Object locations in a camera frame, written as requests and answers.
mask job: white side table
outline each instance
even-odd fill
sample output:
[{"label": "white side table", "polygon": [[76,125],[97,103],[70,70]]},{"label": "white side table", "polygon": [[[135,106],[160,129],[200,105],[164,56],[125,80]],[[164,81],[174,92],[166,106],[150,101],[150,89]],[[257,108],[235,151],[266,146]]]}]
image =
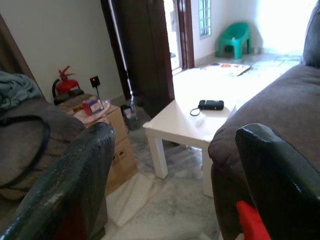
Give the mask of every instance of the white side table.
[{"label": "white side table", "polygon": [[164,179],[168,174],[162,140],[202,149],[203,192],[213,197],[211,182],[212,160],[208,146],[216,131],[236,112],[235,104],[224,103],[222,111],[202,111],[199,116],[190,116],[190,105],[184,101],[172,101],[143,127],[157,177]]}]

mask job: cardboard box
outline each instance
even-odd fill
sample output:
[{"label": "cardboard box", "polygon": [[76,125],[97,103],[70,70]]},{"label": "cardboard box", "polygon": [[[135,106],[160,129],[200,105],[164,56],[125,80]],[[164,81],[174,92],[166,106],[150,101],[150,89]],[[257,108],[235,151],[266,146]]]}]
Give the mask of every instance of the cardboard box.
[{"label": "cardboard box", "polygon": [[109,171],[105,195],[114,192],[138,171],[134,152],[126,137],[114,149],[113,162]]},{"label": "cardboard box", "polygon": [[115,131],[116,145],[128,136],[120,107],[111,105],[110,109],[106,112],[105,116],[102,116],[97,121],[88,124],[86,127],[100,122],[110,124],[113,127]]}]

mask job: doormat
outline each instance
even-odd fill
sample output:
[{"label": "doormat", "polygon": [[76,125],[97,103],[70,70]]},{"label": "doormat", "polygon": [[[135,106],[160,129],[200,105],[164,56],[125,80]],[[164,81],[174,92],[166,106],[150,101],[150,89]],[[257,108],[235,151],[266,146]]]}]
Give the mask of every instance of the doormat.
[{"label": "doormat", "polygon": [[239,76],[250,68],[250,65],[213,62],[208,66],[201,67],[201,70],[212,72],[215,75]]}]

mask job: small red box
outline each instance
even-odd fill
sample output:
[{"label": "small red box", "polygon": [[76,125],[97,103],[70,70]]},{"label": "small red box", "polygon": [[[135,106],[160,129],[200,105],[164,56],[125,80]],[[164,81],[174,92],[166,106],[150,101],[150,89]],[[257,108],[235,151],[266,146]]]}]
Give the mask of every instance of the small red box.
[{"label": "small red box", "polygon": [[99,98],[88,99],[82,102],[82,108],[88,116],[96,114],[104,109],[102,102]]}]

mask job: green plastic stool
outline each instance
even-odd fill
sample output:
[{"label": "green plastic stool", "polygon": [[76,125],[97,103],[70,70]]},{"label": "green plastic stool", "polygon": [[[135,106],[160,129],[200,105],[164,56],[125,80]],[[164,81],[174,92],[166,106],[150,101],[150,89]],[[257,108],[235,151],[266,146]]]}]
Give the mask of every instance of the green plastic stool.
[{"label": "green plastic stool", "polygon": [[242,46],[246,42],[247,53],[251,53],[251,37],[249,25],[245,22],[229,26],[219,39],[218,57],[221,57],[224,46],[233,46],[235,59],[242,58]]}]

